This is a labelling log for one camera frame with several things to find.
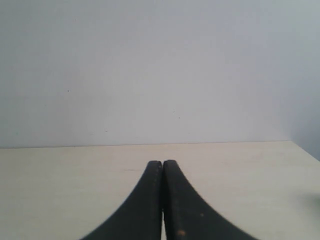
dark spot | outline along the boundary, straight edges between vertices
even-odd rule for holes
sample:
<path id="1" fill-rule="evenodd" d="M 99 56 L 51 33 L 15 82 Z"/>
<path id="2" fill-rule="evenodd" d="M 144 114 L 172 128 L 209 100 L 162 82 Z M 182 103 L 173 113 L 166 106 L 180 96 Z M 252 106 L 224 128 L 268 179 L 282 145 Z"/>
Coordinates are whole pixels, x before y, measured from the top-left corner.
<path id="1" fill-rule="evenodd" d="M 176 234 L 177 234 L 178 236 L 184 237 L 184 236 L 186 235 L 186 232 L 183 231 L 183 230 L 178 230 L 178 231 L 176 232 Z"/>

table surface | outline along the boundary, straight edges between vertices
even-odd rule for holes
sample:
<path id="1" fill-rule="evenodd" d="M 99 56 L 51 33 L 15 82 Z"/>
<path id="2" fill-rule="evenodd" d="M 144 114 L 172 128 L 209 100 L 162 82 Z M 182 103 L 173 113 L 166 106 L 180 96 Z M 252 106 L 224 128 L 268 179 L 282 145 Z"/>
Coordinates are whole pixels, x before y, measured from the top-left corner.
<path id="1" fill-rule="evenodd" d="M 320 162 L 290 141 L 0 149 L 0 239 L 78 240 L 167 159 L 254 237 L 320 239 Z"/>

black rubber part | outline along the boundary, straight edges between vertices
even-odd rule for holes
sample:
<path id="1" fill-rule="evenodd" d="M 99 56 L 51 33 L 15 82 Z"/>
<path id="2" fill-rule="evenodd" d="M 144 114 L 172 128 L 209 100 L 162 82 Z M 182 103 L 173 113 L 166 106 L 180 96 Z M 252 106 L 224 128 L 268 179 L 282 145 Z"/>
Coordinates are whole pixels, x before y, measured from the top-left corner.
<path id="1" fill-rule="evenodd" d="M 255 240 L 213 210 L 175 160 L 163 163 L 162 187 L 167 240 Z"/>
<path id="2" fill-rule="evenodd" d="M 162 163 L 149 161 L 139 182 L 104 223 L 82 240 L 160 240 Z"/>

black plastic piece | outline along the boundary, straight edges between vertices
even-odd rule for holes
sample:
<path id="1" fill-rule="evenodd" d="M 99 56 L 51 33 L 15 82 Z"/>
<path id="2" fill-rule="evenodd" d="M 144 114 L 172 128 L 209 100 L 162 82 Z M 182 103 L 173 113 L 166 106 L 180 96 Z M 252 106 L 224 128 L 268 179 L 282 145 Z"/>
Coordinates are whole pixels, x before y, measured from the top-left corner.
<path id="1" fill-rule="evenodd" d="M 167 240 L 254 240 L 213 210 L 175 160 L 163 163 L 163 211 Z"/>
<path id="2" fill-rule="evenodd" d="M 149 161 L 139 182 L 103 224 L 82 240 L 160 240 L 162 163 Z"/>

wooden table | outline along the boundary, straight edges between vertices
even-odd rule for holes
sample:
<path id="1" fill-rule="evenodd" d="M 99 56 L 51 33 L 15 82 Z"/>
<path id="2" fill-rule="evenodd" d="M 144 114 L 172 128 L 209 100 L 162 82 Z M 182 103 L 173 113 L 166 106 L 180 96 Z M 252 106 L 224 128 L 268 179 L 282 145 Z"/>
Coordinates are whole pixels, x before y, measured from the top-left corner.
<path id="1" fill-rule="evenodd" d="M 320 162 L 290 141 L 0 149 L 0 239 L 78 240 L 166 159 L 254 237 L 320 239 Z"/>

